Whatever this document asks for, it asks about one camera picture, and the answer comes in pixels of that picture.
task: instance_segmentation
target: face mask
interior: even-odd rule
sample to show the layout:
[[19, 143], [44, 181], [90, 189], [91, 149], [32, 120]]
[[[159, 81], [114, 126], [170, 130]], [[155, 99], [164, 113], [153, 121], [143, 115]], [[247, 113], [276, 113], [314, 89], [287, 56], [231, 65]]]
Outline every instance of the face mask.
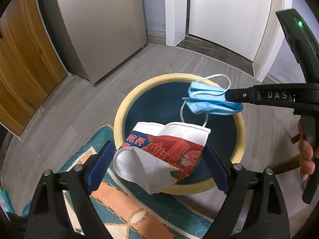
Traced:
[[[227, 89], [199, 82], [217, 76], [225, 76], [228, 79], [229, 86]], [[206, 120], [203, 126], [207, 123], [208, 114], [232, 115], [241, 112], [241, 103], [228, 102], [225, 99], [225, 93], [230, 88], [230, 85], [229, 77], [224, 74], [215, 74], [192, 82], [188, 89], [189, 98], [183, 98], [184, 103], [180, 111], [182, 122], [184, 122], [183, 108], [185, 104], [194, 114], [206, 113]]]

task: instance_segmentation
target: cabinet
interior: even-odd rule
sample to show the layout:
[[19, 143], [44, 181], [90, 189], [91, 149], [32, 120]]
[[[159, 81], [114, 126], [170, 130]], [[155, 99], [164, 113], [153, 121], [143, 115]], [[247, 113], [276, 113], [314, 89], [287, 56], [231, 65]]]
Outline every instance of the cabinet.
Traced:
[[36, 0], [12, 0], [0, 18], [0, 122], [21, 135], [67, 75], [43, 28]]

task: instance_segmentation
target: patterned rug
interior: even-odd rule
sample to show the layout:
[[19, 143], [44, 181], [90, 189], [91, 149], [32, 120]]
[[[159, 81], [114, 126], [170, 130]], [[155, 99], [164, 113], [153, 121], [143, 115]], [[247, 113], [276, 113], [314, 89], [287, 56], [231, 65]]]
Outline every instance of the patterned rug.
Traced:
[[[83, 164], [89, 156], [100, 151], [106, 141], [114, 142], [109, 126], [99, 129], [59, 172], [75, 164]], [[73, 210], [68, 191], [64, 198], [75, 231], [83, 234]], [[213, 220], [186, 207], [171, 195], [149, 195], [137, 184], [117, 176], [111, 163], [91, 201], [114, 239], [196, 239], [202, 238]], [[31, 202], [23, 210], [27, 216]]]

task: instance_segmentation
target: mask ear loop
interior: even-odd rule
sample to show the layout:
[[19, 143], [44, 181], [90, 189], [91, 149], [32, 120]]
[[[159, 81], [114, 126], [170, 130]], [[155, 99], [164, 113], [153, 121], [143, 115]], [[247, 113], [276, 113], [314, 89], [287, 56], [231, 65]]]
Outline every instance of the mask ear loop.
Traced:
[[[210, 75], [210, 76], [207, 76], [207, 77], [198, 79], [198, 80], [195, 81], [195, 82], [204, 81], [204, 80], [207, 80], [207, 79], [210, 79], [210, 78], [213, 78], [213, 77], [218, 77], [218, 76], [224, 76], [224, 77], [226, 77], [227, 80], [228, 80], [228, 82], [229, 82], [228, 87], [226, 88], [225, 91], [223, 91], [223, 92], [221, 92], [221, 93], [218, 93], [218, 94], [215, 94], [215, 95], [223, 95], [225, 92], [227, 92], [227, 91], [229, 90], [230, 86], [232, 85], [232, 82], [231, 82], [231, 80], [229, 79], [229, 77], [228, 77], [227, 75], [224, 75], [224, 74], [222, 74], [222, 73], [213, 74], [213, 75]], [[201, 94], [201, 93], [205, 93], [205, 92], [197, 91], [197, 92], [194, 92], [194, 95], [196, 95], [196, 94]], [[181, 106], [181, 109], [180, 109], [180, 118], [181, 118], [181, 121], [182, 121], [183, 123], [185, 123], [185, 120], [184, 120], [184, 117], [183, 117], [183, 109], [184, 109], [185, 104], [186, 104], [186, 101], [184, 100], [183, 105]], [[208, 114], [206, 113], [203, 127], [206, 126], [207, 121], [208, 121]]]

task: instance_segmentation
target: silver bolt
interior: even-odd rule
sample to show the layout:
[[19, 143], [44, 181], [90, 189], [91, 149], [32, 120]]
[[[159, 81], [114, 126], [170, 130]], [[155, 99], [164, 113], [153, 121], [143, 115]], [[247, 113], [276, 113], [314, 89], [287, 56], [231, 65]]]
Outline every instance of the silver bolt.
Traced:
[[272, 175], [274, 172], [272, 171], [272, 169], [267, 168], [266, 173], [268, 173], [269, 175]]
[[240, 171], [242, 169], [242, 165], [241, 164], [234, 164], [234, 168], [237, 170], [237, 171]]
[[47, 169], [43, 172], [44, 176], [48, 176], [51, 173], [51, 170]]
[[73, 169], [75, 170], [75, 171], [80, 171], [80, 170], [82, 170], [82, 164], [77, 164], [77, 165], [75, 165], [74, 167], [73, 167]]

